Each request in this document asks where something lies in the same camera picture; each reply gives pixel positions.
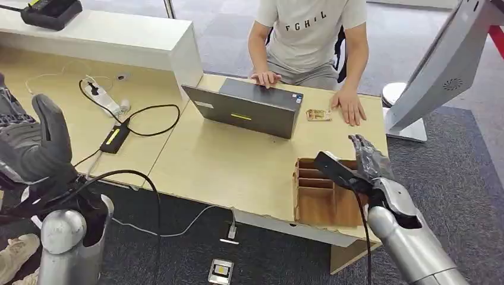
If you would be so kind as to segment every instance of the ventilation grille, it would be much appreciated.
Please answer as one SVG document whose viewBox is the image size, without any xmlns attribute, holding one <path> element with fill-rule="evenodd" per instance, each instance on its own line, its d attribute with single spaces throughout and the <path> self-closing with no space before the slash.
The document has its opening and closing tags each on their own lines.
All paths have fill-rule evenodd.
<svg viewBox="0 0 504 285">
<path fill-rule="evenodd" d="M 443 89 L 447 91 L 454 91 L 459 89 L 464 82 L 460 78 L 450 79 L 443 84 Z"/>
</svg>

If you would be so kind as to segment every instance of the black chair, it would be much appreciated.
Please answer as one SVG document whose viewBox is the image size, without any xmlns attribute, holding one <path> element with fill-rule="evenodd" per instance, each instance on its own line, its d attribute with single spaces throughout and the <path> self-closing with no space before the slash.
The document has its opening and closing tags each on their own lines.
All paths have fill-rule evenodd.
<svg viewBox="0 0 504 285">
<path fill-rule="evenodd" d="M 269 31 L 268 37 L 266 39 L 266 45 L 270 41 L 271 33 L 273 32 L 273 28 Z M 338 34 L 338 40 L 336 41 L 336 44 L 334 45 L 334 54 L 336 55 L 336 63 L 334 68 L 338 70 L 339 68 L 339 63 L 341 61 L 341 46 L 343 44 L 343 41 L 346 39 L 345 37 L 345 30 L 343 27 L 341 27 L 339 34 Z M 338 77 L 338 83 L 343 82 L 345 78 L 347 77 L 347 53 L 345 52 L 345 58 L 343 59 L 343 67 L 341 68 L 341 71 L 339 72 L 339 77 Z"/>
</svg>

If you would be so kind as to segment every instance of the shoe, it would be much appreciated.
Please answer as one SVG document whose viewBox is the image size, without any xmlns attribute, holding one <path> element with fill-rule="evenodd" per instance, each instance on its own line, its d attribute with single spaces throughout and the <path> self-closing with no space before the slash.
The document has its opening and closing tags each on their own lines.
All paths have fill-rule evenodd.
<svg viewBox="0 0 504 285">
<path fill-rule="evenodd" d="M 22 280 L 14 282 L 12 285 L 37 285 L 37 280 L 39 279 L 39 269 L 40 267 L 37 268 L 34 273 L 24 277 Z"/>
<path fill-rule="evenodd" d="M 34 234 L 9 239 L 8 243 L 7 248 L 0 251 L 0 285 L 11 281 L 40 246 L 40 240 Z"/>
</svg>

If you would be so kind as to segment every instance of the desk leg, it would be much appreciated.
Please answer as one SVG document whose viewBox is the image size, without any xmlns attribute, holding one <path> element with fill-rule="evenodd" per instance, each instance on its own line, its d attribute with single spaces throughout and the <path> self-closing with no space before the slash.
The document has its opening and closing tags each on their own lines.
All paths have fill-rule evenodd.
<svg viewBox="0 0 504 285">
<path fill-rule="evenodd" d="M 371 243 L 371 250 L 378 248 L 381 243 Z M 367 245 L 365 240 L 356 240 L 347 248 L 341 246 L 331 246 L 331 264 L 330 273 L 334 275 L 350 264 L 358 261 L 361 257 L 367 254 Z"/>
</svg>

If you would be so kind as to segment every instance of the cardboard box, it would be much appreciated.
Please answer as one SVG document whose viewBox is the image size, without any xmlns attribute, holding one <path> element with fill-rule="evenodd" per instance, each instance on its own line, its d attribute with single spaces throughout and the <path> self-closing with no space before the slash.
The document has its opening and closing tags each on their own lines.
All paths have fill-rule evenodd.
<svg viewBox="0 0 504 285">
<path fill-rule="evenodd" d="M 357 168 L 355 160 L 341 161 L 350 169 Z M 367 197 L 360 195 L 363 205 Z M 362 218 L 355 194 L 335 185 L 318 171 L 313 159 L 298 159 L 294 172 L 294 217 L 299 223 L 312 226 L 362 225 Z"/>
</svg>

